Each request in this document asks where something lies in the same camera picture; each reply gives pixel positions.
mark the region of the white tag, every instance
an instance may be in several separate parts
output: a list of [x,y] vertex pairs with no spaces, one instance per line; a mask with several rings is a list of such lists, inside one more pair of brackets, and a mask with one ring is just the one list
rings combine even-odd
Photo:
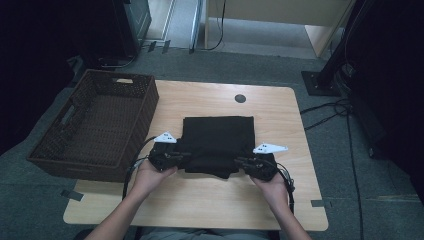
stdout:
[[169,133],[164,132],[161,135],[157,136],[154,139],[155,142],[163,142],[163,143],[176,143],[177,140]]
[[253,149],[253,153],[275,153],[289,150],[286,146],[278,146],[268,143],[262,143],[255,149]]

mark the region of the wicker basket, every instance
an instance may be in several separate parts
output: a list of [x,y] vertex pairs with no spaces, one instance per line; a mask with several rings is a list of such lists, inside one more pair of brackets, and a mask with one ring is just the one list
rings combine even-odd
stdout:
[[28,160],[53,176],[123,182],[158,100],[153,76],[87,70]]

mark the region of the folded black fabric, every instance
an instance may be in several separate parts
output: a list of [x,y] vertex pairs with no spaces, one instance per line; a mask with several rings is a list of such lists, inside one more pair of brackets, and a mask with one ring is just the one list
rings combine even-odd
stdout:
[[179,152],[191,153],[191,161],[180,168],[224,179],[238,172],[234,159],[251,156],[254,148],[254,119],[240,116],[185,118],[177,144]]

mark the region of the black cable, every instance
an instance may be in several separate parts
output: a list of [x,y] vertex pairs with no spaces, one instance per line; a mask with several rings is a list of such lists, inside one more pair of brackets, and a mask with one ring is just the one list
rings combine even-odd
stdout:
[[331,119],[334,116],[344,116],[346,117],[346,124],[347,124],[347,130],[348,130],[348,136],[349,136],[349,151],[350,151],[350,159],[351,159],[351,164],[352,164],[352,169],[353,169],[353,177],[355,180],[355,189],[356,189],[356,195],[357,195],[357,201],[358,201],[358,211],[359,211],[359,231],[360,231],[360,236],[361,236],[361,240],[364,239],[364,222],[363,222],[363,216],[362,216],[362,202],[361,202],[361,193],[359,191],[359,184],[358,184],[358,177],[357,177],[357,173],[356,173],[356,166],[355,166],[355,159],[353,156],[353,144],[352,144],[352,132],[350,129],[350,121],[349,121],[349,116],[350,116],[350,112],[351,112],[351,105],[348,101],[348,99],[341,99],[339,101],[336,101],[334,103],[326,103],[326,104],[322,104],[316,107],[311,107],[308,109],[305,109],[303,111],[301,111],[300,113],[307,113],[316,109],[320,109],[322,107],[327,107],[327,106],[333,106],[334,110],[335,110],[335,114],[333,116],[330,116],[328,118],[325,118],[321,121],[319,121],[318,123],[312,125],[313,127],[318,126],[319,124],[328,121],[329,119]]
[[286,185],[286,190],[287,190],[287,193],[289,194],[290,211],[294,214],[293,192],[294,192],[295,187],[294,187],[294,180],[290,177],[289,171],[281,163],[277,163],[277,165],[281,166],[283,169],[279,169],[278,166],[274,166],[272,163],[270,163],[268,161],[263,161],[263,162],[268,164],[269,166],[271,166],[273,168],[276,168],[278,173],[280,174],[280,176],[283,178],[284,185]]
[[[144,146],[146,146],[146,144],[148,142],[152,141],[155,138],[156,138],[156,136],[153,136],[153,137],[147,139],[146,141],[144,141],[144,143],[141,145],[139,152],[141,152],[141,150],[143,150]],[[144,159],[147,158],[147,156],[143,157],[143,158],[137,158],[137,156],[138,156],[138,154],[134,157],[134,160],[131,162],[130,167],[128,167],[128,169],[127,169],[127,173],[125,175],[125,180],[124,180],[124,189],[122,190],[122,200],[124,200],[124,198],[127,196],[128,184],[131,180],[132,173],[137,168],[136,163],[140,160],[144,160]]]
[[207,51],[215,50],[215,48],[217,48],[221,44],[222,39],[224,38],[224,17],[225,17],[225,4],[226,3],[227,3],[227,0],[224,0],[224,6],[222,7],[222,16],[221,16],[221,38],[219,39],[219,41],[218,41],[218,43],[216,44],[215,47],[206,48],[205,50],[207,50]]
[[328,120],[332,119],[335,116],[345,117],[347,112],[350,110],[350,103],[349,103],[348,99],[340,99],[340,100],[338,100],[334,103],[325,103],[325,104],[322,104],[322,105],[319,105],[319,106],[315,106],[315,107],[311,107],[311,108],[302,110],[302,111],[300,111],[300,114],[305,114],[307,112],[314,111],[314,110],[317,110],[317,109],[320,109],[320,108],[323,108],[323,107],[333,107],[334,111],[336,113],[327,117],[327,118],[322,119],[321,121],[319,121],[317,123],[312,124],[311,126],[305,127],[304,128],[305,131],[307,131],[311,128],[314,128],[318,125],[321,125],[321,124],[327,122]]
[[356,174],[356,166],[355,166],[355,160],[353,157],[353,146],[352,146],[352,133],[350,130],[350,122],[349,122],[349,112],[346,116],[346,123],[347,123],[347,131],[349,134],[349,149],[350,149],[350,159],[352,162],[352,169],[353,169],[353,177],[355,179],[355,188],[356,188],[356,196],[358,201],[358,210],[359,210],[359,231],[361,235],[361,240],[364,239],[364,221],[362,218],[362,202],[361,202],[361,193],[359,191],[359,184],[358,184],[358,177]]

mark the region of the wooden table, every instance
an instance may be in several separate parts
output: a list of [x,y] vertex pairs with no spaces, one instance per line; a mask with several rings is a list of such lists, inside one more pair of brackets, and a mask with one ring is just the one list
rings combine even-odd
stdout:
[[[148,137],[170,131],[179,138],[183,119],[198,116],[254,116],[256,145],[288,146],[275,154],[295,181],[295,215],[306,230],[328,227],[317,178],[294,92],[286,87],[263,87],[157,80],[159,103]],[[234,97],[243,94],[246,102]],[[140,156],[148,154],[149,143]],[[121,201],[123,184],[78,180],[81,202],[70,200],[64,220],[70,224],[98,224]],[[179,170],[153,192],[132,225],[231,229],[279,229],[259,189],[241,170],[223,180]]]
[[[205,48],[208,19],[222,17],[223,3],[224,0],[207,0]],[[315,54],[321,57],[337,30],[345,25],[354,4],[355,0],[226,0],[225,19],[305,25]]]

